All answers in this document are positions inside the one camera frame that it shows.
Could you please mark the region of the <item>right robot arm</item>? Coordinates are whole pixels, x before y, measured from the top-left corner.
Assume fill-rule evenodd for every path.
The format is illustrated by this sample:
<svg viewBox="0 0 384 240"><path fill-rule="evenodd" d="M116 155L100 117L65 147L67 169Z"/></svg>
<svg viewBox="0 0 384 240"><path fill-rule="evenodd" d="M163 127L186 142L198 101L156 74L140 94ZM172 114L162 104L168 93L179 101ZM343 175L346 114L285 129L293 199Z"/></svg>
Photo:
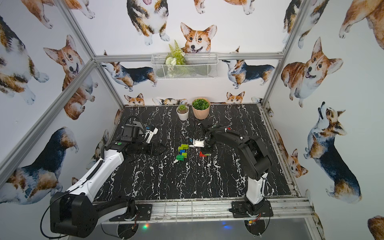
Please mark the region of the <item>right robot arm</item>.
<svg viewBox="0 0 384 240"><path fill-rule="evenodd" d="M265 200L265 186L272 166L270 151L259 137L248 137L222 125L207 125L198 122L204 135L205 147L224 144L231 147L240 166L248 177L248 186L244 202L232 202L229 212L234 218L271 217L271 204Z"/></svg>

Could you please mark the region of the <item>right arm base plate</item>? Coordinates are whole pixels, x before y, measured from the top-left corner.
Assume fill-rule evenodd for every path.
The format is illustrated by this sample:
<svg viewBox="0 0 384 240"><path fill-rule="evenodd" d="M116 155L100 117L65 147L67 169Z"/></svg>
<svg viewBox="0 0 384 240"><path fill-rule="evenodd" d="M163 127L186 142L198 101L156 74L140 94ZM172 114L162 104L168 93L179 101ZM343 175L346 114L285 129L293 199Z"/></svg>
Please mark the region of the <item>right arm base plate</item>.
<svg viewBox="0 0 384 240"><path fill-rule="evenodd" d="M260 203L253 205L249 201L231 202L229 212L234 218L256 218L273 217L274 213L270 201L263 199Z"/></svg>

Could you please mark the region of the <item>dark green lego brick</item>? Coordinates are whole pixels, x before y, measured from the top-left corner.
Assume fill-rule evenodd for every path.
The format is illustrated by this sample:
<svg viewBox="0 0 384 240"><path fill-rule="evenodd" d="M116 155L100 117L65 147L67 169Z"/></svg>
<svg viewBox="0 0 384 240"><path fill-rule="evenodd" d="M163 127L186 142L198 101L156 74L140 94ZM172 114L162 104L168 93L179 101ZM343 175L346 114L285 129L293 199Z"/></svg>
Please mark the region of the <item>dark green lego brick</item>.
<svg viewBox="0 0 384 240"><path fill-rule="evenodd" d="M183 155L177 155L176 160L177 161L184 161L185 157Z"/></svg>

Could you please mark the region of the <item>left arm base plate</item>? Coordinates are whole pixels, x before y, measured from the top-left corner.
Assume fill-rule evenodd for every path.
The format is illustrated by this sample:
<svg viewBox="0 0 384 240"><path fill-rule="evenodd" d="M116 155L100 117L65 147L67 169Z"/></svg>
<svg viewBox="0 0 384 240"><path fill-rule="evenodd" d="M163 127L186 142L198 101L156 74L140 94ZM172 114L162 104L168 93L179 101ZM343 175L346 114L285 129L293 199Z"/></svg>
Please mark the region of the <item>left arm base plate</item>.
<svg viewBox="0 0 384 240"><path fill-rule="evenodd" d="M123 214L109 219L110 222L149 221L152 214L152 204L129 205Z"/></svg>

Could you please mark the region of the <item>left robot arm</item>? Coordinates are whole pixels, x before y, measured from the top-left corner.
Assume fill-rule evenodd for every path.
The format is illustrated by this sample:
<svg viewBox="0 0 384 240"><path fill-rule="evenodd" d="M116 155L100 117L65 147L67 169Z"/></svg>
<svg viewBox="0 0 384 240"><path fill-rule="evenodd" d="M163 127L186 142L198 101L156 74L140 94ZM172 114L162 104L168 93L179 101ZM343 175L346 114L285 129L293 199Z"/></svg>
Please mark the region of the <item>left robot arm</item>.
<svg viewBox="0 0 384 240"><path fill-rule="evenodd" d="M95 197L109 176L124 162L128 154L158 156L164 145L152 143L157 134L154 126L130 116L119 129L118 139L101 149L101 157L91 169L65 192L55 193L46 212L50 214L51 232L54 239L69 236L86 238L93 230L110 220L133 220L151 215L151 205L141 210L132 197L117 197L108 202L95 203Z"/></svg>

